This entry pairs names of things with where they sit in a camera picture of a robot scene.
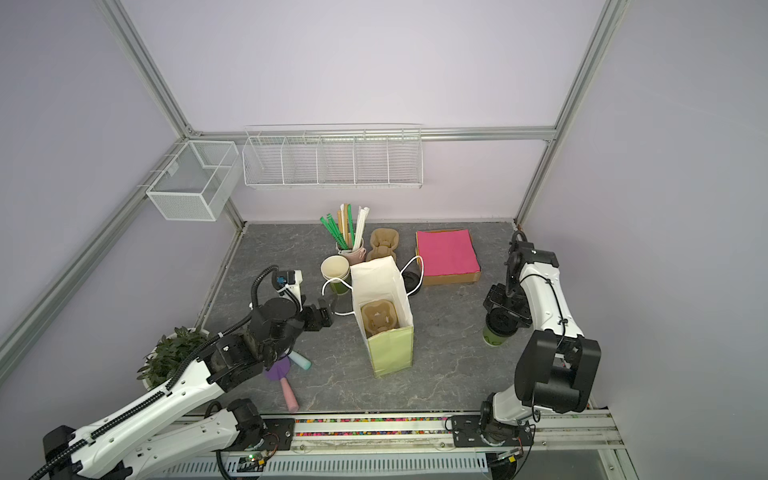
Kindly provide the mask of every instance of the paper shopping bag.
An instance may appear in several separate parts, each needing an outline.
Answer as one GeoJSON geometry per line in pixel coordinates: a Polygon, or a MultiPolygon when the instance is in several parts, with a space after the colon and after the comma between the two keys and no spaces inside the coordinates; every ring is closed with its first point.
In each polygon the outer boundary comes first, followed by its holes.
{"type": "Polygon", "coordinates": [[[362,339],[377,377],[406,369],[413,362],[413,315],[402,274],[392,257],[384,257],[349,268],[352,274],[352,304],[362,339]],[[398,328],[366,338],[361,309],[375,300],[388,300],[395,306],[398,328]]]}

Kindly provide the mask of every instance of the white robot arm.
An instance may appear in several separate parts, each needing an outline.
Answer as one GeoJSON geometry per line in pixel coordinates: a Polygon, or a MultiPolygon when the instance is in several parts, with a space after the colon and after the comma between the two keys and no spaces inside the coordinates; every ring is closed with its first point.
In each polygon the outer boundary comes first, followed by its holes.
{"type": "Polygon", "coordinates": [[[540,409],[583,411],[601,357],[598,342],[584,338],[568,309],[554,253],[536,250],[517,231],[507,268],[506,286],[488,292],[488,314],[508,315],[508,321],[535,331],[518,361],[515,383],[483,402],[482,434],[490,442],[518,437],[518,427],[536,419],[540,409]]]}
{"type": "Polygon", "coordinates": [[[62,425],[49,432],[43,439],[47,463],[30,480],[48,474],[53,480],[141,480],[199,452],[277,450],[280,437],[268,432],[248,399],[234,400],[199,422],[161,431],[269,369],[301,332],[331,326],[323,300],[319,307],[304,305],[301,281],[300,270],[266,268],[253,282],[253,309],[245,318],[195,349],[163,385],[112,415],[77,430],[62,425]],[[270,273],[281,297],[262,305],[257,289],[270,273]],[[246,325],[245,333],[237,332],[246,325]]]}

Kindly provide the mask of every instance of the green plant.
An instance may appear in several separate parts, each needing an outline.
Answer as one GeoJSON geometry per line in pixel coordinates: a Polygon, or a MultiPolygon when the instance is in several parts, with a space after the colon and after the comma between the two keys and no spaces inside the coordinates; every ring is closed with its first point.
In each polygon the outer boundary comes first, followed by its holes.
{"type": "Polygon", "coordinates": [[[192,350],[208,339],[207,335],[186,326],[174,328],[174,332],[174,338],[165,335],[160,338],[154,351],[147,356],[147,363],[138,370],[140,375],[136,379],[146,379],[151,389],[168,380],[192,350]]]}

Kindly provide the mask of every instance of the bag handle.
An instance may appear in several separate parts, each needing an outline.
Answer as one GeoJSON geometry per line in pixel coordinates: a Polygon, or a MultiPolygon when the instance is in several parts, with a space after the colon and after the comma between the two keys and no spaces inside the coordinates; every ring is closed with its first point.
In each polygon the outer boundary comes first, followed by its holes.
{"type": "MultiPolygon", "coordinates": [[[[424,280],[424,259],[422,258],[422,256],[421,256],[421,255],[416,255],[416,256],[415,256],[415,257],[413,257],[411,260],[409,260],[409,261],[408,261],[408,263],[406,263],[406,265],[405,265],[405,266],[402,268],[402,270],[400,270],[400,275],[402,275],[402,273],[403,273],[404,271],[406,271],[406,268],[408,268],[408,265],[410,265],[411,263],[413,263],[413,260],[416,260],[417,258],[421,259],[421,262],[419,262],[419,265],[421,265],[421,266],[422,266],[422,275],[419,277],[419,284],[418,284],[418,285],[416,285],[416,288],[414,288],[414,289],[413,289],[413,290],[411,290],[410,292],[406,293],[406,296],[411,296],[411,293],[414,293],[414,292],[415,292],[416,290],[418,290],[418,289],[419,289],[419,287],[422,285],[422,281],[424,280]]],[[[326,294],[326,286],[328,286],[328,284],[329,284],[329,283],[331,283],[331,282],[333,282],[334,280],[338,280],[339,282],[341,282],[341,283],[343,283],[344,285],[346,285],[346,287],[347,287],[347,288],[349,288],[350,290],[354,291],[354,289],[352,288],[352,286],[351,286],[351,285],[349,285],[347,282],[345,282],[345,281],[344,281],[344,279],[341,279],[341,278],[339,278],[339,277],[337,277],[337,276],[333,276],[333,277],[329,278],[328,280],[326,280],[326,282],[323,284],[323,289],[322,289],[322,290],[320,290],[320,295],[325,295],[325,294],[326,294]]],[[[352,312],[347,312],[347,313],[339,313],[339,312],[333,312],[333,314],[334,314],[334,315],[345,316],[345,315],[354,315],[354,314],[355,314],[355,312],[354,312],[354,311],[352,311],[352,312]]]]}
{"type": "MultiPolygon", "coordinates": [[[[344,281],[344,279],[341,279],[341,278],[339,278],[337,276],[332,276],[331,278],[326,280],[326,282],[323,284],[323,289],[320,291],[320,295],[325,296],[325,294],[326,294],[326,286],[329,283],[331,283],[332,281],[334,281],[334,280],[338,280],[339,282],[341,282],[344,285],[346,285],[347,288],[349,288],[350,290],[353,290],[352,285],[349,285],[347,282],[344,281]]],[[[332,313],[333,313],[333,315],[345,316],[345,315],[354,315],[355,311],[353,310],[352,312],[347,312],[347,313],[339,313],[339,312],[333,312],[332,311],[332,313]]]]}

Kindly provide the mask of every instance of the green paper cup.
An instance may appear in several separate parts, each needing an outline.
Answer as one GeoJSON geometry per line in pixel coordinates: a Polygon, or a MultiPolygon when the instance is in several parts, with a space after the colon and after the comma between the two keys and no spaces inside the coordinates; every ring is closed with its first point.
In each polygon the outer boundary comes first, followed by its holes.
{"type": "Polygon", "coordinates": [[[482,339],[490,346],[500,346],[518,331],[518,323],[502,308],[494,308],[485,316],[482,339]]]}
{"type": "MultiPolygon", "coordinates": [[[[323,263],[320,265],[320,272],[326,280],[340,278],[349,283],[349,261],[341,255],[334,255],[323,260],[323,263]]],[[[349,288],[341,283],[340,280],[331,280],[329,286],[336,295],[349,292],[349,288]]]]}

